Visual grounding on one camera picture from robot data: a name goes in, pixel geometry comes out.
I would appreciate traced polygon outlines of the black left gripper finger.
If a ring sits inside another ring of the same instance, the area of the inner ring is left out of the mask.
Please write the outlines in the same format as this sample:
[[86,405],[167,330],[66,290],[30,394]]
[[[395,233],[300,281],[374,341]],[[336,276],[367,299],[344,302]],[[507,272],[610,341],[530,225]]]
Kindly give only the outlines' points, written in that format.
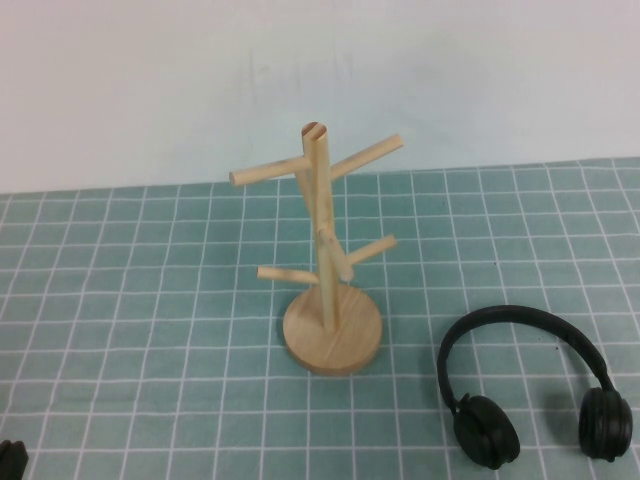
[[21,480],[27,466],[27,450],[22,441],[0,444],[0,480]]

